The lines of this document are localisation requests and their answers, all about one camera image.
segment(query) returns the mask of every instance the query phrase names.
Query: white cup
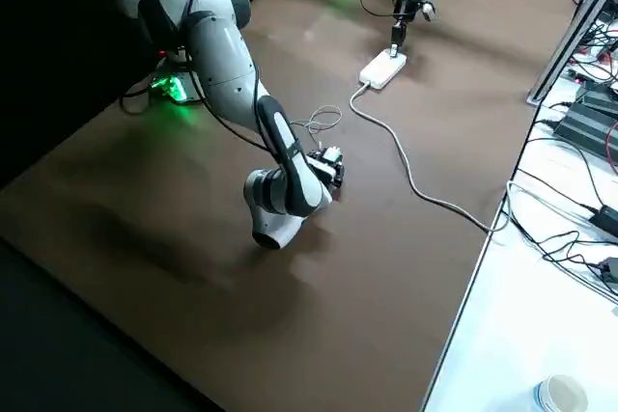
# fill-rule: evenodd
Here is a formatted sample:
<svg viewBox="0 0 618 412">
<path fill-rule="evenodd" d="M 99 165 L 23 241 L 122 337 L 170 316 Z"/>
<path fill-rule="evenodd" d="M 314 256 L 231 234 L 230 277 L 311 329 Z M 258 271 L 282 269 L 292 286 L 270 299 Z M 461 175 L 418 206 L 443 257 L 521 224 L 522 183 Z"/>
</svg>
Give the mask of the white cup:
<svg viewBox="0 0 618 412">
<path fill-rule="evenodd" d="M 534 399 L 545 412 L 585 412 L 588 408 L 586 392 L 567 375 L 552 375 L 539 383 Z"/>
</svg>

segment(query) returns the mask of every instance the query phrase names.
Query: brown tabletop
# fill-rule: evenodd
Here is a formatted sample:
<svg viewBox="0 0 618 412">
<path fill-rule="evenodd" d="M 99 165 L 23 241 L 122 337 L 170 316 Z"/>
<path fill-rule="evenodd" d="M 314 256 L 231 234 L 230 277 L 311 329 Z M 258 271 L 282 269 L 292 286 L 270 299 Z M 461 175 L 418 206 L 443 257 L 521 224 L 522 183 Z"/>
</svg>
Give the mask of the brown tabletop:
<svg viewBox="0 0 618 412">
<path fill-rule="evenodd" d="M 435 0 L 409 61 L 359 108 L 398 132 L 418 184 L 491 221 L 571 0 Z M 390 0 L 367 0 L 388 12 Z M 256 0 L 244 35 L 291 120 L 335 104 L 338 203 L 281 252 L 241 191 L 268 157 L 202 108 L 110 106 L 0 194 L 0 234 L 229 410 L 414 410 L 484 236 L 420 202 L 388 135 L 348 109 L 391 20 L 358 0 Z M 311 140 L 298 131 L 305 148 Z"/>
</svg>

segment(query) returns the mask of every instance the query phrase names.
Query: green led light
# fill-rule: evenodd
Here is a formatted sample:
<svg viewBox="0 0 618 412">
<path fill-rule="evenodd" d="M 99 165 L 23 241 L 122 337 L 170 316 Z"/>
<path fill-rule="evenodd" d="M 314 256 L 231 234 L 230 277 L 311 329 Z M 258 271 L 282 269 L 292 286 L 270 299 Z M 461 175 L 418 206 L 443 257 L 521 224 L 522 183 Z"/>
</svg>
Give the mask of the green led light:
<svg viewBox="0 0 618 412">
<path fill-rule="evenodd" d="M 151 84 L 152 89 L 160 88 L 161 91 L 175 101 L 185 101 L 186 92 L 183 83 L 176 76 L 162 77 Z"/>
<path fill-rule="evenodd" d="M 151 84 L 151 89 L 156 89 L 157 87 L 163 87 L 169 82 L 169 77 L 162 77 L 161 79 L 155 81 Z"/>
<path fill-rule="evenodd" d="M 170 79 L 170 86 L 167 89 L 167 94 L 173 98 L 175 101 L 185 101 L 186 100 L 186 92 L 184 91 L 183 84 L 181 80 L 173 76 Z"/>
</svg>

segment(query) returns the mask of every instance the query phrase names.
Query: white table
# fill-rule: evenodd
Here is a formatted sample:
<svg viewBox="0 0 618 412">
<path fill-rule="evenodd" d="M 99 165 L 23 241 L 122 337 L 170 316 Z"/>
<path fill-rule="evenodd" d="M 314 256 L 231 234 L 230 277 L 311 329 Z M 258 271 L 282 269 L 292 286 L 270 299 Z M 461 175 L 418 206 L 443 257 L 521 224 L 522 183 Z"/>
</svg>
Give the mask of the white table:
<svg viewBox="0 0 618 412">
<path fill-rule="evenodd" d="M 551 118 L 555 110 L 547 106 L 552 103 L 573 101 L 577 87 L 559 80 L 544 102 L 539 118 Z M 548 137 L 550 133 L 537 124 L 530 138 Z M 618 207 L 618 178 L 605 162 L 586 156 L 604 202 Z M 579 202 L 599 206 L 581 157 L 564 144 L 530 143 L 519 167 Z M 551 210 L 513 186 L 514 212 L 535 239 L 573 229 L 581 231 L 582 239 L 610 238 L 585 222 L 578 224 L 579 215 L 588 217 L 591 213 L 537 180 L 516 172 L 514 181 L 564 211 Z M 567 241 L 558 238 L 547 249 L 553 250 Z M 591 262 L 618 257 L 618 246 L 579 246 L 576 250 Z M 594 281 L 585 266 L 570 264 L 570 268 Z M 541 254 L 511 224 L 505 231 L 495 233 L 484 246 L 424 410 L 537 410 L 532 400 L 534 385 L 552 373 L 565 373 L 576 378 L 586 390 L 590 412 L 616 412 L 616 343 L 618 306 L 543 261 Z"/>
</svg>

